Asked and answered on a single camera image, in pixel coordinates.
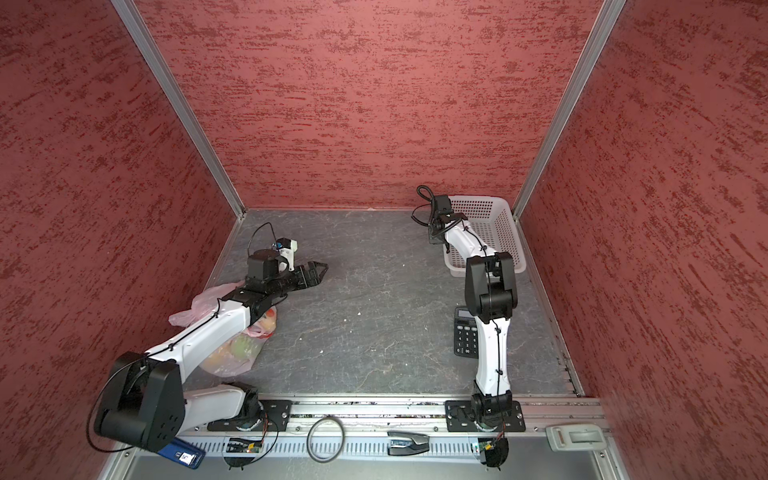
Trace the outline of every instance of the gray ring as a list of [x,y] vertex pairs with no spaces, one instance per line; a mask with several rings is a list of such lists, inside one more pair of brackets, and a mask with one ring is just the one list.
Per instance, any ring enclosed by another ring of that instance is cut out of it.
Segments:
[[[321,423],[325,423],[325,422],[336,423],[341,429],[341,445],[339,446],[339,450],[327,458],[317,456],[317,454],[312,450],[312,443],[311,443],[312,436],[315,435],[315,431],[317,430],[317,427],[319,427]],[[320,420],[315,422],[315,425],[312,425],[310,432],[306,435],[306,452],[310,455],[310,458],[315,462],[329,463],[329,462],[332,462],[333,460],[336,460],[339,457],[339,455],[341,455],[341,452],[344,450],[345,441],[346,441],[346,436],[344,435],[344,425],[341,424],[341,421],[338,418],[333,416],[322,417]]]

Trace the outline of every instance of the robotic arm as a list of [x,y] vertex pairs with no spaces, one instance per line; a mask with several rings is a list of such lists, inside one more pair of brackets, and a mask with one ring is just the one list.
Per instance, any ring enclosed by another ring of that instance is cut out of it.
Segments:
[[184,392],[181,385],[214,350],[253,325],[288,292],[323,281],[328,266],[308,262],[294,267],[295,251],[295,240],[280,238],[272,249],[250,254],[245,284],[220,299],[212,316],[144,354],[120,356],[96,411],[96,433],[159,452],[178,432],[196,425],[219,419],[255,424],[261,415],[255,391],[220,385]]
[[512,310],[518,304],[515,261],[498,252],[472,229],[466,215],[457,213],[448,195],[434,195],[425,185],[416,189],[429,201],[429,222],[412,216],[429,228],[429,242],[450,245],[466,261],[465,301],[478,327],[479,364],[472,396],[475,421],[492,429],[512,414],[512,394],[507,377],[507,331]]

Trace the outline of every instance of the red wall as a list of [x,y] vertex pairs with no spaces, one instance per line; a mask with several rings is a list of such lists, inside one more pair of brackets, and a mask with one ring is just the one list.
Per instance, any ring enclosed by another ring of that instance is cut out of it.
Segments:
[[515,199],[601,0],[137,0],[248,207]]
[[633,480],[768,478],[766,20],[629,1],[523,214]]
[[1,3],[0,84],[0,478],[90,480],[112,361],[171,334],[233,214],[106,0]]

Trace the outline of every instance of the blue device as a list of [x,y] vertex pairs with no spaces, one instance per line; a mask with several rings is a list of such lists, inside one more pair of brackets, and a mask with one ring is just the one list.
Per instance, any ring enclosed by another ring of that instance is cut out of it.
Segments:
[[182,439],[174,439],[157,454],[192,469],[199,467],[200,462],[205,458],[205,450]]

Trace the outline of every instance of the perforated basket side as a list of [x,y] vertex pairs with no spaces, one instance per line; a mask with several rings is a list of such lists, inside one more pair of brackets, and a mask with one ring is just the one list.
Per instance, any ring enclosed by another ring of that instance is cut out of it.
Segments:
[[[500,252],[509,252],[515,260],[516,273],[525,271],[525,257],[506,200],[473,195],[455,195],[450,198],[453,210],[467,216],[472,229],[483,241]],[[451,247],[444,256],[451,275],[465,275],[466,263],[455,248]]]

